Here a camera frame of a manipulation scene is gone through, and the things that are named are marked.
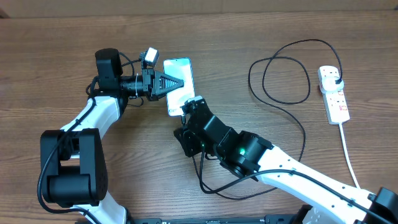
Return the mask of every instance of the power cord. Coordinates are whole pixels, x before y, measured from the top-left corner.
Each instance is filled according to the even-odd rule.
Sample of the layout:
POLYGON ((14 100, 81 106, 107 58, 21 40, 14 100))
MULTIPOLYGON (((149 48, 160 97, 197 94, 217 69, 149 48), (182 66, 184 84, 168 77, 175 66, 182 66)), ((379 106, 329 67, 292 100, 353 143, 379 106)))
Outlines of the power cord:
POLYGON ((208 156, 208 154, 207 153, 205 153, 205 159, 207 159, 207 160, 217 160, 218 158, 209 158, 209 156, 208 156))
POLYGON ((351 173, 351 176, 352 176, 352 178, 354 180, 355 187, 360 189, 359 183, 356 180, 356 177, 355 177, 355 174, 354 174, 353 167, 351 166, 351 162, 349 161, 347 145, 346 145, 346 138, 344 136, 344 131, 343 131, 343 124, 342 123, 338 123, 338 127, 340 129, 341 142, 343 143, 344 155, 345 155, 345 158, 346 158, 346 161, 347 161, 347 166, 348 166, 349 172, 351 173))
MULTIPOLYGON (((290 112, 288 112, 287 110, 285 110, 285 109, 283 109, 283 108, 281 108, 281 107, 279 107, 279 106, 273 105, 273 104, 271 104, 271 103, 268 103, 268 102, 266 102, 266 101, 260 99, 260 98, 255 94, 254 90, 252 89, 250 74, 251 74, 251 70, 252 70, 252 68, 253 68, 253 66, 254 66, 255 64, 257 64, 257 63, 259 63, 259 62, 262 62, 262 61, 265 61, 265 60, 268 60, 268 64, 267 64, 266 68, 264 69, 264 73, 263 73, 263 76, 262 76, 262 89, 264 90, 264 93, 265 93, 271 100, 273 100, 273 101, 275 101, 275 102, 277 102, 277 103, 284 104, 284 105, 294 105, 294 104, 303 103, 304 101, 306 101, 306 100, 308 99, 308 97, 309 97, 310 94, 311 94, 311 83, 310 83, 310 77, 308 76, 307 70, 305 69, 304 65, 303 65, 299 60, 294 59, 294 58, 292 58, 292 57, 281 57, 281 56, 277 56, 277 55, 278 55, 278 53, 279 53, 281 50, 283 50, 284 48, 286 48, 286 47, 288 47, 288 46, 291 46, 291 45, 294 45, 294 44, 297 44, 297 43, 301 43, 301 42, 309 42, 309 41, 322 42, 322 43, 326 44, 327 46, 329 46, 329 48, 331 48, 331 50, 333 51, 333 53, 335 54, 335 56, 336 56, 336 58, 337 58, 337 61, 338 61, 339 66, 340 66, 340 79, 336 81, 336 83, 340 83, 341 80, 342 80, 342 78, 343 78, 343 69, 342 69, 342 66, 341 66, 340 58, 339 58, 339 56, 338 56, 336 50, 333 48, 332 45, 330 45, 328 42, 325 42, 324 40, 319 40, 319 39, 300 40, 300 41, 296 41, 296 42, 292 42, 292 43, 290 43, 290 44, 287 44, 287 45, 281 47, 272 57, 264 58, 264 59, 260 59, 260 60, 256 60, 256 61, 250 66, 249 73, 248 73, 248 85, 249 85, 249 89, 250 89, 251 93, 253 94, 253 96, 254 96, 257 100, 259 100, 261 103, 264 103, 264 104, 266 104, 266 105, 268 105, 268 106, 271 106, 271 107, 273 107, 273 108, 277 108, 278 110, 281 110, 281 111, 287 113, 287 114, 288 114, 291 118, 293 118, 294 121, 300 126, 300 129, 302 130, 302 133, 303 133, 303 144, 302 144, 302 149, 301 149, 301 151, 300 151, 300 156, 298 157, 298 161, 299 161, 299 162, 300 162, 301 159, 302 159, 302 156, 303 156, 303 153, 304 153, 304 149, 305 149, 305 141, 306 141, 306 138, 307 138, 307 137, 306 137, 306 133, 305 133, 304 127, 303 127, 302 124, 298 121, 298 119, 297 119, 293 114, 291 114, 290 112), (265 77, 266 77, 266 73, 267 73, 268 66, 269 66, 269 64, 270 64, 274 59, 287 59, 287 60, 292 60, 292 61, 294 61, 294 62, 297 62, 297 63, 303 68, 303 70, 304 70, 304 72, 305 72, 305 76, 307 77, 307 82, 308 82, 308 91, 307 91, 307 95, 306 95, 306 97, 305 97, 304 99, 302 99, 302 100, 300 100, 300 101, 295 101, 295 102, 285 102, 285 101, 277 100, 277 99, 273 98, 272 96, 270 96, 270 94, 267 92, 267 90, 266 90, 266 88, 265 88, 264 80, 265 80, 265 77)), ((216 151, 216 150, 215 150, 215 155, 217 156, 218 160, 220 160, 220 162, 224 162, 224 161, 221 159, 221 157, 217 154, 217 151, 216 151)), ((200 170, 203 169, 203 167, 202 167, 202 165, 203 165, 203 157, 205 157, 205 156, 207 157, 207 155, 205 154, 204 156, 202 156, 202 159, 201 159, 201 161, 200 161, 200 163, 201 163, 200 170)), ((194 158, 193 158, 193 165, 195 166, 195 170, 197 170, 197 168, 196 168, 196 162, 195 162, 195 159, 194 159, 194 158)), ((198 178, 199 178, 199 183, 200 183, 200 187, 201 187, 202 191, 203 191, 204 193, 206 193, 206 190, 203 188, 203 186, 205 186, 207 189, 209 189, 210 191, 212 191, 207 185, 205 185, 205 184, 203 183, 203 179, 202 179, 202 176, 201 176, 200 173, 199 173, 199 175, 198 175, 198 172, 197 172, 197 176, 198 176, 198 178)), ((251 197, 255 197, 255 196, 258 196, 258 195, 266 194, 266 193, 271 192, 271 191, 273 191, 273 190, 275 190, 275 189, 277 189, 277 188, 274 187, 274 188, 272 188, 272 189, 265 190, 265 191, 263 191, 263 192, 260 192, 260 193, 257 193, 257 194, 253 194, 253 195, 249 195, 249 196, 245 196, 245 197, 241 197, 241 198, 229 198, 229 197, 226 197, 226 196, 224 196, 224 195, 220 195, 220 196, 222 196, 222 197, 224 197, 224 198, 231 199, 231 200, 245 200, 245 199, 248 199, 248 198, 251 198, 251 197)))
POLYGON ((90 98, 93 100, 93 103, 91 104, 91 107, 88 109, 88 111, 86 113, 83 114, 83 116, 81 116, 79 119, 76 119, 75 124, 73 124, 65 132, 65 134, 63 134, 63 136, 57 141, 57 143, 53 147, 49 157, 45 161, 43 169, 40 172, 39 180, 37 181, 37 200, 39 201, 40 205, 44 208, 44 210, 46 210, 46 211, 48 211, 50 213, 64 214, 64 213, 70 213, 70 212, 81 212, 81 213, 83 213, 84 216, 87 215, 96 224, 101 224, 96 219, 96 217, 93 214, 91 214, 88 210, 85 210, 84 208, 69 208, 69 209, 63 209, 63 210, 52 209, 52 208, 49 208, 45 204, 45 202, 44 202, 44 200, 42 198, 42 181, 43 181, 43 178, 44 178, 45 171, 47 170, 47 167, 50 164, 51 158, 53 157, 55 152, 57 152, 57 149, 58 149, 59 145, 65 140, 65 138, 93 111, 94 107, 96 106, 96 101, 95 101, 95 98, 93 96, 93 92, 94 92, 95 83, 97 81, 98 81, 98 77, 94 77, 93 82, 89 85, 91 87, 91 94, 89 94, 89 95, 90 95, 90 98))
POLYGON ((129 57, 127 57, 124 53, 122 53, 122 52, 119 52, 119 55, 122 55, 127 61, 128 61, 128 63, 124 63, 124 64, 122 64, 122 67, 124 67, 124 66, 126 66, 126 65, 131 65, 131 69, 132 69, 132 73, 131 73, 131 76, 133 76, 136 72, 135 72, 135 70, 134 70, 134 65, 133 65, 133 63, 136 63, 136 62, 140 62, 141 61, 141 59, 137 59, 137 60, 130 60, 129 59, 129 57))

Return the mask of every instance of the smartphone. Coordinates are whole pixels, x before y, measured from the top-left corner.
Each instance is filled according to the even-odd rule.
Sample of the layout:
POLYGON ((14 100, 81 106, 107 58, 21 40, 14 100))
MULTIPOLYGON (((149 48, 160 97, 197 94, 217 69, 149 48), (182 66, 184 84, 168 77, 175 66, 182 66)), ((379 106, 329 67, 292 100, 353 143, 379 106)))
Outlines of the smartphone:
POLYGON ((163 69, 166 75, 182 79, 184 86, 167 94, 167 112, 170 116, 183 115, 181 106, 195 97, 193 88, 193 74, 191 60, 189 58, 175 58, 163 61, 163 69))

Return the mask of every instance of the white power strip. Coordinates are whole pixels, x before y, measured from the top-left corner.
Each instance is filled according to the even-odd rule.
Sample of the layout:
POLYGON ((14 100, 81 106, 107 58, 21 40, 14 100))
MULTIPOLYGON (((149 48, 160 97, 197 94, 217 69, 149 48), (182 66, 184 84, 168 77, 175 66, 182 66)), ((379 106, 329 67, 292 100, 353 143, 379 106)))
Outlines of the white power strip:
POLYGON ((327 80, 335 80, 339 77, 339 71, 336 67, 325 65, 318 69, 320 89, 323 95, 323 102, 325 103, 326 115, 328 117, 329 124, 338 124, 339 126, 341 142, 343 143, 348 169, 353 177, 355 186, 360 189, 349 161, 346 139, 343 132, 343 123, 349 120, 347 102, 343 91, 344 84, 342 86, 339 86, 339 84, 336 84, 336 86, 331 86, 334 85, 334 82, 326 82, 327 80), (325 88, 322 83, 328 83, 329 86, 325 88))
MULTIPOLYGON (((319 68, 318 78, 321 88, 322 80, 330 77, 339 77, 336 67, 326 65, 319 68)), ((349 120, 347 102, 343 90, 326 91, 322 95, 329 124, 340 124, 349 120)))

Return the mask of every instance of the black bracket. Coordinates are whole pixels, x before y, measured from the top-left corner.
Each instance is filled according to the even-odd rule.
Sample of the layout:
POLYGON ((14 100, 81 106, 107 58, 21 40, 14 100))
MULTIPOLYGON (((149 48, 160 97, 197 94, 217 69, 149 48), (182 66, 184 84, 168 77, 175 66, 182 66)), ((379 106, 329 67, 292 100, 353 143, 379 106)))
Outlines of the black bracket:
MULTIPOLYGON (((45 131, 40 138, 41 169, 62 130, 45 131)), ((42 184, 43 198, 63 208, 76 204, 98 205, 108 190, 108 173, 98 129, 73 131, 52 156, 42 184), (79 152, 79 166, 61 166, 79 152)))
MULTIPOLYGON (((389 189, 381 187, 377 195, 369 195, 372 201, 370 211, 380 215, 391 223, 398 223, 398 195, 389 189)), ((380 223, 370 215, 366 215, 364 222, 367 224, 380 223)))
POLYGON ((273 148, 271 142, 257 134, 247 131, 238 134, 225 125, 201 97, 187 101, 182 110, 190 118, 187 124, 174 131, 174 136, 188 157, 204 150, 211 156, 217 156, 220 165, 242 178, 258 171, 261 156, 267 149, 273 148))
POLYGON ((167 93, 184 86, 184 81, 155 71, 153 68, 142 69, 142 90, 149 101, 157 101, 167 93))

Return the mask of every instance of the wooden table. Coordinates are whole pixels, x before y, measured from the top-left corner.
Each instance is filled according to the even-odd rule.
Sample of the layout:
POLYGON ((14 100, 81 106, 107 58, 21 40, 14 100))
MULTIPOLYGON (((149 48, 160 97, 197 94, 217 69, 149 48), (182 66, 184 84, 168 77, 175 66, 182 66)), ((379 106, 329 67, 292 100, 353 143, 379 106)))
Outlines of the wooden table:
MULTIPOLYGON (((86 105, 85 87, 97 75, 94 53, 114 47, 131 58, 148 47, 165 58, 190 57, 197 95, 238 132, 247 130, 298 158, 302 133, 286 114, 258 102, 247 75, 255 60, 290 42, 318 38, 335 46, 344 68, 351 120, 344 127, 351 162, 361 187, 398 192, 398 13, 300 12, 179 16, 114 16, 0 20, 0 223, 73 223, 78 214, 52 215, 36 198, 40 135, 69 123, 86 105)), ((304 125, 302 162, 353 185, 337 126, 329 125, 318 90, 317 69, 337 66, 321 43, 291 46, 281 55, 299 59, 311 78, 310 98, 283 105, 304 125)), ((254 67, 261 93, 265 63, 254 67)), ((126 75, 131 73, 125 68, 126 75)), ((280 100, 302 99, 307 82, 300 66, 276 60, 266 78, 280 100)), ((245 201, 201 192, 192 160, 184 156, 165 99, 128 107, 102 140, 109 191, 134 217, 258 217, 296 213, 299 199, 275 190, 245 201)), ((217 162, 205 161, 204 180, 219 187, 234 180, 217 162)), ((248 180, 226 195, 269 189, 248 180)))

